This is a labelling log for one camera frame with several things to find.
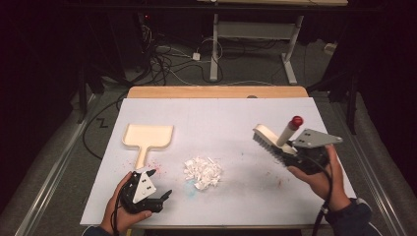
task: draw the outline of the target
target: blue stain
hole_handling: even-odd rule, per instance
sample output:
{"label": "blue stain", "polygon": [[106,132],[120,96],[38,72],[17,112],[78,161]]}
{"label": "blue stain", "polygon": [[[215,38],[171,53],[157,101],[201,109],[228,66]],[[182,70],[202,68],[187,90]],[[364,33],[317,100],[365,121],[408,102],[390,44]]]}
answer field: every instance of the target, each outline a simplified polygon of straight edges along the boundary
{"label": "blue stain", "polygon": [[195,183],[196,183],[196,180],[194,179],[188,180],[187,182],[185,182],[184,192],[189,199],[193,199],[196,196],[197,189],[196,189],[196,186],[194,186]]}

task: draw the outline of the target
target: white desk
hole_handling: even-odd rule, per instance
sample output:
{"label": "white desk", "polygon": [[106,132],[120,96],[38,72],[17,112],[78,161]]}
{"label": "white desk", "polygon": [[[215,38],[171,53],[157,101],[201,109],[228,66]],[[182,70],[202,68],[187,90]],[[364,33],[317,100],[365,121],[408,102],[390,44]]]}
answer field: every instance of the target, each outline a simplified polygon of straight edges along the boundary
{"label": "white desk", "polygon": [[[205,88],[194,89],[196,94],[205,93]],[[216,87],[207,89],[211,93]],[[220,88],[223,91],[234,89],[239,94],[248,90]],[[261,94],[273,91],[273,88],[260,89]],[[175,88],[150,90],[173,91]],[[163,96],[163,93],[142,94],[152,95]],[[134,123],[174,125],[169,147],[149,152],[146,167],[139,170],[157,170],[151,177],[157,188],[153,197],[158,198],[167,190],[173,193],[161,213],[140,222],[138,227],[311,227],[323,201],[253,140],[252,129],[258,123],[279,133],[294,115],[304,117],[303,127],[326,131],[310,97],[125,99],[81,224],[100,223],[115,186],[128,171],[134,170],[138,151],[122,144],[127,124]],[[217,187],[198,191],[191,181],[185,180],[183,163],[196,156],[210,157],[222,166],[223,174]],[[355,197],[346,176],[344,183],[348,196]]]}
{"label": "white desk", "polygon": [[[215,2],[215,4],[221,3],[335,7],[346,6],[347,0],[217,0]],[[297,80],[295,78],[290,59],[303,19],[303,16],[298,16],[294,24],[225,22],[219,21],[218,14],[214,14],[212,33],[213,43],[209,79],[213,82],[217,81],[219,59],[217,46],[219,37],[289,39],[287,52],[281,54],[281,61],[285,69],[288,82],[291,85],[297,85]]]}

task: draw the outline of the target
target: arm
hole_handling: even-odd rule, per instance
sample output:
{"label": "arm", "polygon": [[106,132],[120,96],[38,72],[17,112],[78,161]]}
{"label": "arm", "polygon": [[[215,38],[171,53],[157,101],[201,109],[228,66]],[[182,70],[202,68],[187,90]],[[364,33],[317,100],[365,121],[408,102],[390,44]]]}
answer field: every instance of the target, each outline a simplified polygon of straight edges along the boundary
{"label": "arm", "polygon": [[[337,236],[381,235],[370,223],[371,209],[362,200],[351,200],[346,196],[343,187],[343,171],[337,160],[333,146],[327,147],[329,165],[326,167],[331,176],[333,190],[328,204],[326,220]],[[329,185],[326,175],[322,173],[307,175],[294,166],[287,168],[295,177],[310,185],[313,192],[322,199],[328,195]]]}
{"label": "arm", "polygon": [[[120,181],[117,185],[116,190],[114,191],[113,196],[107,203],[105,209],[103,220],[101,224],[97,227],[89,227],[83,234],[83,236],[110,236],[114,235],[113,228],[111,226],[112,214],[114,211],[114,206],[116,205],[117,196],[122,189],[122,186],[130,179],[132,172],[129,172],[125,178]],[[144,210],[137,214],[130,214],[124,210],[120,204],[117,208],[117,229],[119,232],[124,233],[131,227],[133,224],[149,218],[152,215],[150,210]]]}

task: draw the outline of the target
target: crumpled paper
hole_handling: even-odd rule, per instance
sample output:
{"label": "crumpled paper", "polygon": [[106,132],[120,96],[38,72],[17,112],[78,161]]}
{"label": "crumpled paper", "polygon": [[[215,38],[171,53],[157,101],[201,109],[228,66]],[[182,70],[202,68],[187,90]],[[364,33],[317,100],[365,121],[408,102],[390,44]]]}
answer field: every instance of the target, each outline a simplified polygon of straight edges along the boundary
{"label": "crumpled paper", "polygon": [[222,171],[219,164],[208,157],[208,161],[195,157],[184,162],[186,180],[196,179],[194,186],[199,190],[207,189],[210,185],[217,186]]}

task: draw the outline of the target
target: person's left hand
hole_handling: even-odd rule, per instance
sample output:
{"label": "person's left hand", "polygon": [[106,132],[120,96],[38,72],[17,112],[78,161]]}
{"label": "person's left hand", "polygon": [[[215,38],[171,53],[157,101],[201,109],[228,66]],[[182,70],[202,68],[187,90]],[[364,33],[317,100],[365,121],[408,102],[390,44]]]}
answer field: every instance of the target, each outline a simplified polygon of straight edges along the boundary
{"label": "person's left hand", "polygon": [[[129,172],[120,183],[117,185],[116,190],[114,191],[113,197],[108,201],[107,207],[105,209],[103,220],[101,221],[100,227],[107,231],[110,235],[113,235],[113,229],[111,227],[111,214],[114,211],[114,206],[116,205],[117,195],[120,192],[122,186],[130,179],[132,172]],[[120,206],[117,209],[117,230],[120,233],[126,232],[133,224],[147,219],[152,216],[150,210],[144,210],[137,214],[130,214]]]}

